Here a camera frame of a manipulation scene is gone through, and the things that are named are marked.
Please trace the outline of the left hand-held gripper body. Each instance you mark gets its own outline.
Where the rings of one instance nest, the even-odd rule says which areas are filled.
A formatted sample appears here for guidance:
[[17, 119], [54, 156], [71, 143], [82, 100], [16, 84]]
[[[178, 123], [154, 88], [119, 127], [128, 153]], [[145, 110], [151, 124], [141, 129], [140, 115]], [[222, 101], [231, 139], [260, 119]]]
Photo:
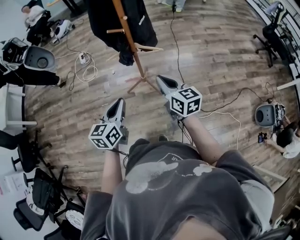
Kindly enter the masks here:
[[123, 121], [124, 117], [114, 120], [101, 119], [100, 123], [92, 125], [89, 140], [101, 150], [113, 150], [119, 144], [127, 145], [129, 131], [123, 125]]

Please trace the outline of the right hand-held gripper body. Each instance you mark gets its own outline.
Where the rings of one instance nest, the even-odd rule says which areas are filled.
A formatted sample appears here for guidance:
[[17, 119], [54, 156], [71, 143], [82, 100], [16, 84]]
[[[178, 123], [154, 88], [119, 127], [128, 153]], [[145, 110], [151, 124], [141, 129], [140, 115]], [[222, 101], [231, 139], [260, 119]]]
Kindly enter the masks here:
[[201, 109], [202, 94], [194, 86], [165, 87], [165, 98], [165, 107], [172, 120], [184, 119]]

